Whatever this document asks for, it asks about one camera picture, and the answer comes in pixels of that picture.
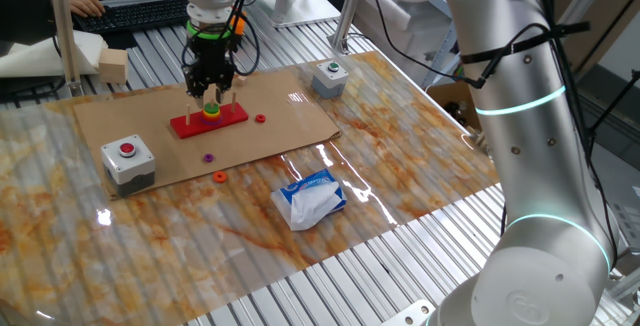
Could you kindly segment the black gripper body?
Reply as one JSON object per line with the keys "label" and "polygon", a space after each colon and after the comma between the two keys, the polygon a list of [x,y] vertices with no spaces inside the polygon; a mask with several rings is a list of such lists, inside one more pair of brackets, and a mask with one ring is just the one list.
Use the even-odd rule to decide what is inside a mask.
{"label": "black gripper body", "polygon": [[188,48],[194,54],[194,60],[183,67],[188,95],[192,97],[192,90],[197,88],[207,91],[214,83],[223,94],[231,89],[235,67],[227,57],[228,44],[227,38],[197,36],[189,39]]}

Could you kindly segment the person's bare hand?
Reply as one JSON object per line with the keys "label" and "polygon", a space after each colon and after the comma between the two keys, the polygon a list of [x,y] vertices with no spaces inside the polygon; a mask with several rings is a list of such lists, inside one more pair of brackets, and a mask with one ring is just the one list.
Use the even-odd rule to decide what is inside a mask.
{"label": "person's bare hand", "polygon": [[70,10],[81,17],[101,17],[105,8],[99,0],[69,0]]}

